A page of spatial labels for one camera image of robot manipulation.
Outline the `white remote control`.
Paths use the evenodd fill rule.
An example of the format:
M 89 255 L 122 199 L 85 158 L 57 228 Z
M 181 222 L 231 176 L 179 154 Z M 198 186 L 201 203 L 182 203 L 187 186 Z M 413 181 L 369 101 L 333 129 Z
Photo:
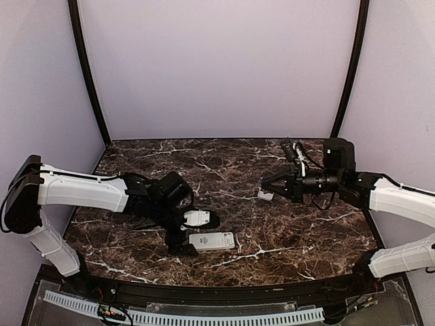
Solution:
M 235 248 L 232 232 L 191 234 L 188 240 L 197 251 L 219 251 Z

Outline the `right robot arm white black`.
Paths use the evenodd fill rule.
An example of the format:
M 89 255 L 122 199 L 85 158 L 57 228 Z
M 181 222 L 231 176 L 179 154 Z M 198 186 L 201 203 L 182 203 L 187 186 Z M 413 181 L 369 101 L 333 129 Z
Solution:
M 395 214 L 434 227 L 434 193 L 394 181 L 386 174 L 358 172 L 353 143 L 342 138 L 323 142 L 323 163 L 315 169 L 305 166 L 311 158 L 302 143 L 281 142 L 290 167 L 261 180 L 261 188 L 301 203 L 304 196 L 329 193 L 362 211 Z M 360 295 L 374 278 L 424 269 L 434 272 L 434 235 L 390 249 L 370 251 L 353 267 L 347 289 Z

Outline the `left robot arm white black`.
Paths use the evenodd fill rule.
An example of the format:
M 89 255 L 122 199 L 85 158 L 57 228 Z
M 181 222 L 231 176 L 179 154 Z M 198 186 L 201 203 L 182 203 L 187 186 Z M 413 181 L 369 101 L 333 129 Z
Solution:
M 173 255 L 196 255 L 186 245 L 186 230 L 210 221 L 210 213 L 179 204 L 194 198 L 191 187 L 175 172 L 161 179 L 138 173 L 112 177 L 65 171 L 42 164 L 40 156 L 29 156 L 1 204 L 1 231 L 22 234 L 63 275 L 81 296 L 96 290 L 93 277 L 80 254 L 72 249 L 50 225 L 43 206 L 66 205 L 103 209 L 151 219 L 166 233 L 166 244 Z

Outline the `white battery cover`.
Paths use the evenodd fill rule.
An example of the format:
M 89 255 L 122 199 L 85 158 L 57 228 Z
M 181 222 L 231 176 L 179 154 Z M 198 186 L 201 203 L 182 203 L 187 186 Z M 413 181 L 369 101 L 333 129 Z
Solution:
M 272 193 L 272 192 L 268 192 L 268 191 L 263 190 L 263 189 L 259 189 L 259 190 L 258 190 L 257 197 L 258 197 L 259 199 L 262 199 L 262 200 L 272 201 L 273 198 L 274 198 L 274 193 Z

